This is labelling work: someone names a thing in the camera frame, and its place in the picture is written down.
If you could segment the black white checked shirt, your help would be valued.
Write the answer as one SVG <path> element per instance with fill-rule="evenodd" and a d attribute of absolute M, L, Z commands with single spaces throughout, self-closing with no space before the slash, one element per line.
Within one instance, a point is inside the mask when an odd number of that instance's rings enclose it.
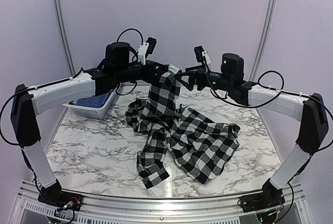
<path fill-rule="evenodd" d="M 238 125 L 214 122 L 190 107 L 176 105 L 179 72 L 169 65 L 150 85 L 147 99 L 137 98 L 125 111 L 125 122 L 135 132 L 147 134 L 144 148 L 137 152 L 137 171 L 147 189 L 169 177 L 163 165 L 167 152 L 184 173 L 207 184 L 223 172 L 239 147 Z"/>

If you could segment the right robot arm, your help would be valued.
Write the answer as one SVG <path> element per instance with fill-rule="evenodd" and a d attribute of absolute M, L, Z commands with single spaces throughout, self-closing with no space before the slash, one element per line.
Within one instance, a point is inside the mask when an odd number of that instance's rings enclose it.
<path fill-rule="evenodd" d="M 210 68 L 210 60 L 206 51 L 196 54 L 198 66 L 187 68 L 179 77 L 188 77 L 185 86 L 191 90 L 197 86 L 199 90 L 210 88 L 213 95 L 221 90 L 226 97 L 219 97 L 229 104 L 243 108 L 261 108 L 266 112 L 278 113 L 280 119 L 285 119 L 295 128 L 288 130 L 284 136 L 295 137 L 288 156 L 283 159 L 279 168 L 263 184 L 262 192 L 258 195 L 258 203 L 269 207 L 282 195 L 282 189 L 294 177 L 303 172 L 318 152 L 324 150 L 324 141 L 328 130 L 330 112 L 320 94 L 302 94 L 288 92 L 283 87 L 269 88 L 259 81 L 244 79 L 244 60 L 237 54 L 222 55 L 221 71 L 214 72 Z"/>

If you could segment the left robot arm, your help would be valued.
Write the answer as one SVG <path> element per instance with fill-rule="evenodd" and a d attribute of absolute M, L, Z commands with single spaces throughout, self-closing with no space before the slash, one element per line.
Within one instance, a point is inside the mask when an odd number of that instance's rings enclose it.
<path fill-rule="evenodd" d="M 76 99 L 106 94 L 120 83 L 155 81 L 168 69 L 166 65 L 146 60 L 156 42 L 156 39 L 148 38 L 137 51 L 129 43 L 114 42 L 107 45 L 105 58 L 96 68 L 43 85 L 26 87 L 20 84 L 16 87 L 10 119 L 24 161 L 40 181 L 43 201 L 60 206 L 76 197 L 62 191 L 49 165 L 40 143 L 36 116 Z"/>

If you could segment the blue gingham shirt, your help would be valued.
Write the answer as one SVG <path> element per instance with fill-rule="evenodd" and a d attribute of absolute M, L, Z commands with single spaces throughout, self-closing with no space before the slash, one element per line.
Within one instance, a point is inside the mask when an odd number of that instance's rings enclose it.
<path fill-rule="evenodd" d="M 76 99 L 71 102 L 72 105 L 81 106 L 81 107 L 90 107 L 90 108 L 101 108 L 104 106 L 108 98 L 110 97 L 111 92 L 102 94 L 99 96 L 92 96 L 89 98 Z"/>

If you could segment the white plastic basket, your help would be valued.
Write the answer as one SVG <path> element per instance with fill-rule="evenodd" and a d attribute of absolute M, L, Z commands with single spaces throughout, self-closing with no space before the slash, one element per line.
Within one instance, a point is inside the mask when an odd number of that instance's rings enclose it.
<path fill-rule="evenodd" d="M 75 106 L 72 105 L 71 102 L 63 104 L 63 106 L 67 107 L 69 110 L 71 110 L 74 114 L 78 116 L 103 119 L 106 116 L 107 112 L 109 111 L 112 103 L 117 98 L 115 89 L 111 89 L 109 92 L 111 92 L 111 95 L 104 104 L 104 106 L 102 106 L 101 108 Z"/>

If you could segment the right aluminium corner post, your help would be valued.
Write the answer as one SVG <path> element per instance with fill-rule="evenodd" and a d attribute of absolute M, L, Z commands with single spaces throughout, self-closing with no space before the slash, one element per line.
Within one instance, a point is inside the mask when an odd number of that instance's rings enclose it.
<path fill-rule="evenodd" d="M 263 60 L 267 39 L 268 39 L 269 32 L 270 32 L 270 29 L 271 29 L 271 26 L 273 23 L 276 3 L 277 3 L 277 0 L 268 0 L 263 30 L 261 33 L 259 45 L 257 48 L 257 52 L 255 55 L 254 63 L 253 63 L 252 70 L 251 70 L 251 75 L 250 75 L 251 80 L 254 80 L 257 77 L 260 64 Z"/>

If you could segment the aluminium corner post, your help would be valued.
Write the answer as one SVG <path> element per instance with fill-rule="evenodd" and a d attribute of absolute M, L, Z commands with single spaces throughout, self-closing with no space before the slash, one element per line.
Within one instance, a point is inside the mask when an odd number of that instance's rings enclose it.
<path fill-rule="evenodd" d="M 269 32 L 270 32 L 270 29 L 271 29 L 271 26 L 273 23 L 276 3 L 277 3 L 277 0 L 268 0 L 263 30 L 261 33 L 259 45 L 257 48 L 257 52 L 255 55 L 254 63 L 253 63 L 252 70 L 251 70 L 251 75 L 250 75 L 251 80 L 254 80 L 257 77 L 260 64 L 263 60 L 267 39 L 268 39 Z"/>
<path fill-rule="evenodd" d="M 54 11 L 56 15 L 57 27 L 59 30 L 60 41 L 62 44 L 62 48 L 65 54 L 66 63 L 71 75 L 75 74 L 75 67 L 73 64 L 73 59 L 70 51 L 70 46 L 66 34 L 65 22 L 63 19 L 62 9 L 61 9 L 61 1 L 53 0 L 54 3 Z"/>

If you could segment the left aluminium corner post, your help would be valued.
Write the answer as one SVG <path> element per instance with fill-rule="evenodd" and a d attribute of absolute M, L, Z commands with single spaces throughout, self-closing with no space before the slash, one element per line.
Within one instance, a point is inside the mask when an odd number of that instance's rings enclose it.
<path fill-rule="evenodd" d="M 71 75 L 75 74 L 75 67 L 73 64 L 73 59 L 70 51 L 70 46 L 66 34 L 65 22 L 63 19 L 62 9 L 61 9 L 61 1 L 53 0 L 54 3 L 54 11 L 56 15 L 57 27 L 59 30 L 60 41 L 62 44 L 62 48 L 65 54 L 66 63 Z"/>

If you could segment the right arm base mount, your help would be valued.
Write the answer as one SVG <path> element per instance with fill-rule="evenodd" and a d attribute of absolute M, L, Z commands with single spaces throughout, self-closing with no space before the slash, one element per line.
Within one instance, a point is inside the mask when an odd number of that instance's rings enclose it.
<path fill-rule="evenodd" d="M 264 193 L 252 193 L 243 195 L 239 198 L 237 205 L 242 208 L 244 213 L 263 210 L 270 207 L 282 206 L 285 198 L 282 193 L 278 193 L 275 198 Z"/>

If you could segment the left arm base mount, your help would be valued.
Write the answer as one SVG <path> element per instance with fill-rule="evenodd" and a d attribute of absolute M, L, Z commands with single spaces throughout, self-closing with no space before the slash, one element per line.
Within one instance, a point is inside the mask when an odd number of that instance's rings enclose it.
<path fill-rule="evenodd" d="M 47 198 L 45 198 L 44 196 L 42 196 L 42 195 L 39 195 L 37 200 L 39 202 L 41 202 L 41 203 L 45 203 L 45 204 L 48 204 L 48 205 L 56 206 L 56 207 L 60 208 L 61 210 L 64 209 L 63 207 L 67 203 L 69 203 L 70 201 L 72 201 L 73 205 L 71 206 L 71 208 L 74 211 L 79 211 L 81 209 L 83 195 L 76 194 L 76 193 L 70 193 L 70 192 L 63 192 L 62 195 L 60 196 L 59 200 L 50 201 Z"/>

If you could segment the aluminium front frame rail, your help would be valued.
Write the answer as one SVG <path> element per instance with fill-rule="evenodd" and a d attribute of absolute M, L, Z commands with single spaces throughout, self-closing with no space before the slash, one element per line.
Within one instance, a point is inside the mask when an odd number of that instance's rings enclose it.
<path fill-rule="evenodd" d="M 73 210 L 39 201 L 23 181 L 9 223 L 312 223 L 301 185 L 285 187 L 282 201 L 254 206 L 260 191 L 199 198 L 130 198 L 67 190 Z"/>

